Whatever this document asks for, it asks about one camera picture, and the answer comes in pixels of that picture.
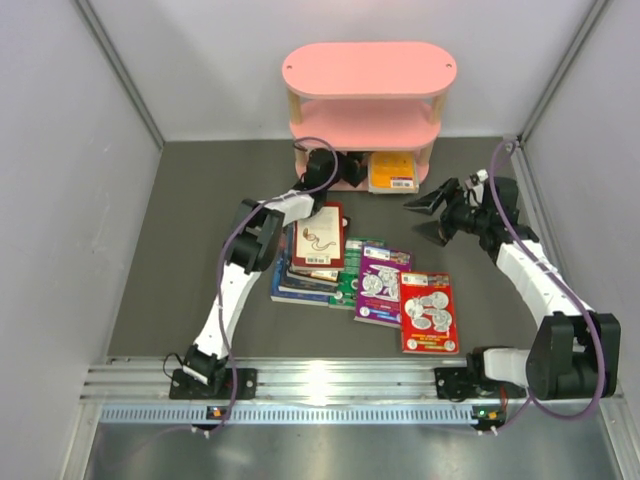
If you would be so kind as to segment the red cartoon paperback book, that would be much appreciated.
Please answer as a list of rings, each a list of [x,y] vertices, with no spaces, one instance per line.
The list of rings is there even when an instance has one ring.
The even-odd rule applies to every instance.
[[[458,354],[460,342],[450,275],[404,272],[399,285],[402,352]]]

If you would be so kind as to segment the orange yellow paperback book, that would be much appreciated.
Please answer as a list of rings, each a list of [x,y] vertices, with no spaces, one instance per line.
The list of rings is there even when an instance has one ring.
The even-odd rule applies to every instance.
[[[374,194],[413,194],[419,189],[414,154],[374,152],[368,159],[368,192]]]

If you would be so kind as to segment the pink three-tier shelf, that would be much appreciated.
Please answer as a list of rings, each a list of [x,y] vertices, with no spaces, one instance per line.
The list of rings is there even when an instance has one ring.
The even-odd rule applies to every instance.
[[[312,149],[332,146],[366,156],[402,152],[412,173],[389,185],[417,190],[429,172],[454,57],[425,42],[325,42],[291,52],[282,65],[289,125],[298,140],[295,168],[307,170]]]

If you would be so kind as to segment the dark blue Nineteen Eighty-Four book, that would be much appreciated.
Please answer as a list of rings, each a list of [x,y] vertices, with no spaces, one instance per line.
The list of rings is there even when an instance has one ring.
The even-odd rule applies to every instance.
[[[280,268],[280,279],[277,281],[278,290],[288,293],[318,294],[333,296],[337,290],[337,284],[324,284],[308,280],[300,280],[287,275],[287,270],[292,266],[293,228],[285,229],[284,242],[281,250],[282,266]]]

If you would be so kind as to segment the aluminium mounting rail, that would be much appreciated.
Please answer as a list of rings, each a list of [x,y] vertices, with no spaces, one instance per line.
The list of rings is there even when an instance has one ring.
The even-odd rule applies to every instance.
[[[464,367],[461,358],[240,358],[240,368],[257,370],[256,403],[311,406],[424,403],[436,400],[435,369]],[[88,369],[83,401],[167,400],[171,358],[116,357]]]

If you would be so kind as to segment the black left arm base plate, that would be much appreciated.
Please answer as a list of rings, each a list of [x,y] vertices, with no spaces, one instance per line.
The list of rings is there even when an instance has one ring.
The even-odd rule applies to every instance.
[[[233,386],[236,385],[237,400],[252,400],[256,396],[258,371],[253,368],[238,368],[237,382],[233,382],[232,370],[225,369],[222,386],[215,391],[212,386],[204,385],[192,378],[182,369],[172,374],[169,398],[172,400],[230,400]]]

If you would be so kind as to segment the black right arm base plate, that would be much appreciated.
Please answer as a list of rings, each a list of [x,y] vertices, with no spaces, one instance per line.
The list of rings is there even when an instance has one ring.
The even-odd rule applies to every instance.
[[[436,395],[439,400],[461,403],[471,399],[499,399],[500,384],[482,380],[466,367],[434,369]]]

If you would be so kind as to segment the green paperback book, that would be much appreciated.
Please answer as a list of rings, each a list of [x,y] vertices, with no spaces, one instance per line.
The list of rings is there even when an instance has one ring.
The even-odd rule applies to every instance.
[[[375,238],[349,237],[345,245],[345,267],[338,275],[337,290],[329,298],[330,308],[354,310],[358,294],[361,254],[364,245],[384,247],[385,242]]]

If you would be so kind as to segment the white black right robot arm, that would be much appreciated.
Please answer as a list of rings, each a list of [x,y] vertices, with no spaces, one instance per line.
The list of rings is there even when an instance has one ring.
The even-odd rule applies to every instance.
[[[538,400],[610,397],[617,387],[620,323],[569,289],[533,229],[520,224],[518,200],[515,180],[480,170],[465,182],[450,178],[404,205],[432,216],[415,230],[437,245],[458,232],[477,236],[536,322],[530,348],[478,347],[467,356],[469,372],[477,381],[526,389]]]

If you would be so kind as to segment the blue bottom book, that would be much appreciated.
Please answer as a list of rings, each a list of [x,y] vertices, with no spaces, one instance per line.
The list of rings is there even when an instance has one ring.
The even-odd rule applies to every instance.
[[[276,302],[306,304],[306,305],[315,305],[315,306],[327,306],[329,302],[329,298],[332,296],[318,295],[318,294],[288,293],[288,292],[281,292],[278,290],[277,281],[280,279],[280,268],[282,266],[281,250],[282,250],[282,244],[284,242],[284,237],[285,237],[285,233],[283,234],[283,237],[281,239],[280,250],[276,258],[274,273],[271,280],[271,286],[270,286],[271,299]]]

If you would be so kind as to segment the purple cartoon paperback book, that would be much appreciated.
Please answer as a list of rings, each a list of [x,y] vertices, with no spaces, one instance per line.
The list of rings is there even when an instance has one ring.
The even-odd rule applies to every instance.
[[[401,327],[400,276],[412,270],[406,251],[365,243],[362,248],[354,320]]]

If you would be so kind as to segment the dark red cream book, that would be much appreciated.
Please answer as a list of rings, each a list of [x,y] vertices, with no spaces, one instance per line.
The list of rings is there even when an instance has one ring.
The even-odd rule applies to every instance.
[[[328,202],[293,224],[292,266],[300,271],[342,271],[345,266],[343,205]]]

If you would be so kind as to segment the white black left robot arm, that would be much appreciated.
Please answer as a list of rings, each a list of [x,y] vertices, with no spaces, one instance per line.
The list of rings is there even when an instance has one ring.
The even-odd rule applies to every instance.
[[[356,186],[364,180],[362,153],[342,153],[320,138],[310,140],[314,147],[294,144],[298,153],[308,157],[301,178],[270,199],[243,200],[223,243],[216,266],[215,299],[182,363],[186,375],[214,392],[237,378],[231,352],[233,333],[251,289],[276,257],[283,229],[318,213],[334,184],[343,180]]]

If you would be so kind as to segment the black Treehouse paperback book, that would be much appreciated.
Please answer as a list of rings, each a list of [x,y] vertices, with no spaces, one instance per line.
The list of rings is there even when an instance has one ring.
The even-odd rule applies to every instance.
[[[293,266],[287,270],[287,275],[300,280],[308,280],[324,284],[337,284],[339,271],[335,270],[300,270]]]

